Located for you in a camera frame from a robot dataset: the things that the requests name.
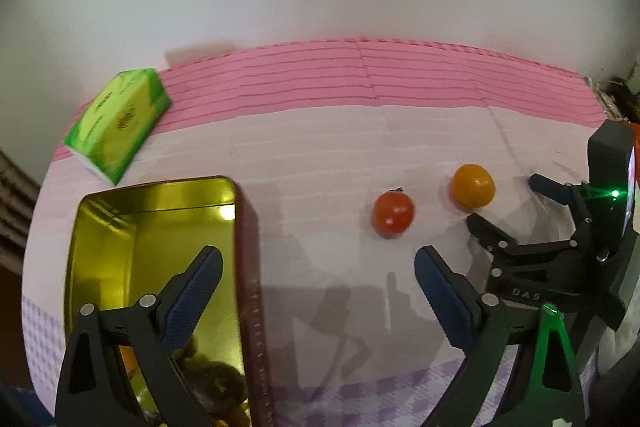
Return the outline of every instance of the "table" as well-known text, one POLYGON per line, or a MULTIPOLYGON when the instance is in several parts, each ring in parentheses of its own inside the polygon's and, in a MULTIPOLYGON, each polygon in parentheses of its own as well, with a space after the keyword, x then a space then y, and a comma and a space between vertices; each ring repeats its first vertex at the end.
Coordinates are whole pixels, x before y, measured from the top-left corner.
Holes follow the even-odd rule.
MULTIPOLYGON (((535 197, 526 179, 586 179, 586 142, 604 120, 575 73, 436 42, 280 44, 161 78, 174 103, 120 186, 213 174, 242 186, 260 225, 282 425, 419 425, 462 352, 415 282, 414 253, 434 245, 477 287, 490 264, 447 198, 449 177, 460 164, 483 165, 497 194, 482 215, 521 241, 568 237, 568 213, 535 197), (417 214, 389 241, 369 216, 396 187, 417 214)), ((34 211, 22 319, 31 378, 50 410, 70 232, 81 198, 107 188, 60 147, 34 211)), ((497 406, 510 357, 479 422, 497 406)))

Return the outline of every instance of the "red tomato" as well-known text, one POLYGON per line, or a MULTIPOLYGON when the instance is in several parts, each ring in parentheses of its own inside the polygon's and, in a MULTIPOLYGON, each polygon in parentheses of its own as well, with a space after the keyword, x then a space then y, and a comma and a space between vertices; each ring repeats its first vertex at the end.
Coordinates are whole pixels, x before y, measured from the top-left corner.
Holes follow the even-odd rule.
POLYGON ((414 202, 399 188, 385 192, 376 200, 371 217, 381 234, 397 235, 409 228, 414 214, 414 202))

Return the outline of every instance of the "green and yellow package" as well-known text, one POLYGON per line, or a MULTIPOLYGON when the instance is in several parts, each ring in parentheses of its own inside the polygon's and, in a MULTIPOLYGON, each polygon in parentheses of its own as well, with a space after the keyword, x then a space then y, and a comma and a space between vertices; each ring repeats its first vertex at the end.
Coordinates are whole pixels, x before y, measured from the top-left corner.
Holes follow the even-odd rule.
POLYGON ((64 143, 115 185, 170 105, 156 70, 123 71, 87 107, 64 143))

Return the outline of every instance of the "pink striped cloth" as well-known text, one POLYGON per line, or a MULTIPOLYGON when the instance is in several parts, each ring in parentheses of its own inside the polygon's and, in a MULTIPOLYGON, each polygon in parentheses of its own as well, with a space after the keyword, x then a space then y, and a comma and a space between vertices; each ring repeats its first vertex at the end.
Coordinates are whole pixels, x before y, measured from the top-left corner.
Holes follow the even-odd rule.
MULTIPOLYGON (((577 73, 439 42, 339 39, 276 44, 169 69, 160 76, 174 103, 152 134, 236 116, 334 105, 502 107, 589 127, 604 120, 577 73)), ((69 156, 60 144, 53 161, 69 156)))

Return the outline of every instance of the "tomato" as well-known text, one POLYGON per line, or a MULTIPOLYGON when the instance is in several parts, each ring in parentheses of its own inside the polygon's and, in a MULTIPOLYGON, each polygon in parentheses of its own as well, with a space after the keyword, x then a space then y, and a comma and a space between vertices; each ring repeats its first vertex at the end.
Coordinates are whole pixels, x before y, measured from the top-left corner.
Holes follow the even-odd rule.
POLYGON ((398 188, 385 192, 376 200, 371 218, 378 232, 393 236, 409 228, 414 214, 414 202, 402 192, 402 188, 398 188))
POLYGON ((451 179, 451 198, 463 208, 480 208, 495 196, 494 179, 484 168, 473 163, 460 167, 451 179))

